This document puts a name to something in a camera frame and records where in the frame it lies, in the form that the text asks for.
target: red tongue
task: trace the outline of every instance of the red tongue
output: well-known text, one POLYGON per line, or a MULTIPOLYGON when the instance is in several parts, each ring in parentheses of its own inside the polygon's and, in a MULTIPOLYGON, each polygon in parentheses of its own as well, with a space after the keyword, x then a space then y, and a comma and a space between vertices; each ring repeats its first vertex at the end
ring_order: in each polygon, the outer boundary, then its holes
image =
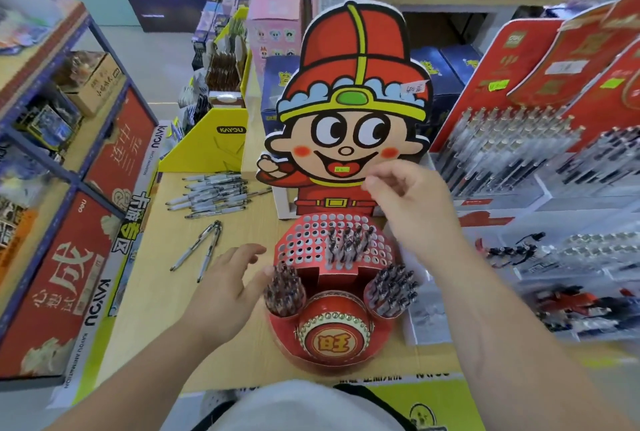
POLYGON ((329 163, 328 166, 329 173, 336 177, 348 177, 357 173, 360 169, 360 164, 356 162, 351 163, 340 163, 339 161, 334 161, 329 163))

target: white floor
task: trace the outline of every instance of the white floor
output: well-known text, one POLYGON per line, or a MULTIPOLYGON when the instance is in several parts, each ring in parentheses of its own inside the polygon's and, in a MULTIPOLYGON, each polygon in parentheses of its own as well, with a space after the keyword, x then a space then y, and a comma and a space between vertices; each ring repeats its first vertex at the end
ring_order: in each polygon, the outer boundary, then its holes
MULTIPOLYGON (((104 27, 103 32, 123 62, 133 82, 159 119, 178 113, 175 102, 191 77, 193 48, 187 33, 144 33, 137 27, 104 27)), ((89 33, 77 45, 99 49, 89 33)), ((640 366, 628 364, 589 371, 605 398, 640 424, 640 366)), ((2 431, 39 431, 55 420, 59 409, 45 409, 51 389, 0 393, 2 431)), ((188 431, 215 406, 211 395, 184 396, 176 403, 163 431, 188 431)))

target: forearm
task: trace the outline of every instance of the forearm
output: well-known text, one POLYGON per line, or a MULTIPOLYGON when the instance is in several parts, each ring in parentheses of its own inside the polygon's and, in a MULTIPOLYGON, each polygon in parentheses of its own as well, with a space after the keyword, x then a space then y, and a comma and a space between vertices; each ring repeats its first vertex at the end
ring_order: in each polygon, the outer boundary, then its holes
POLYGON ((633 429, 471 247, 437 266, 460 365, 487 429, 633 429))
POLYGON ((156 431, 209 353, 193 332, 176 324, 47 431, 156 431))

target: red pen holder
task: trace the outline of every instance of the red pen holder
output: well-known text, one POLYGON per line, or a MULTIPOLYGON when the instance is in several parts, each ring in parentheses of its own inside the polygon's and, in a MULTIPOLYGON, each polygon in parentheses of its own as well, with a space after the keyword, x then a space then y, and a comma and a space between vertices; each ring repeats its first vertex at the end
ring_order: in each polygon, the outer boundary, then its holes
POLYGON ((341 213, 300 217, 276 245, 273 261, 297 270, 308 298, 293 316, 281 318, 267 310, 282 353, 295 365, 322 374, 352 371, 378 353, 397 316, 384 318, 368 310, 364 289, 380 270, 396 262, 395 254, 396 249, 368 217, 341 213), (373 227, 369 248, 360 260, 328 264, 329 229, 335 228, 340 241, 347 227, 354 230, 359 225, 363 231, 373 227))

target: green gem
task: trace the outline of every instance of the green gem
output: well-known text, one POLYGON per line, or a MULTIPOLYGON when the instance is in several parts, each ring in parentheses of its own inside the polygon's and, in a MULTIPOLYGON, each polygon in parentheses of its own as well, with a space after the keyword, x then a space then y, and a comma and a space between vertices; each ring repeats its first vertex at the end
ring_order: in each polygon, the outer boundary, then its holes
POLYGON ((347 106, 364 106, 369 102, 366 95, 363 92, 357 90, 346 90, 338 94, 335 98, 338 104, 344 104, 347 106))

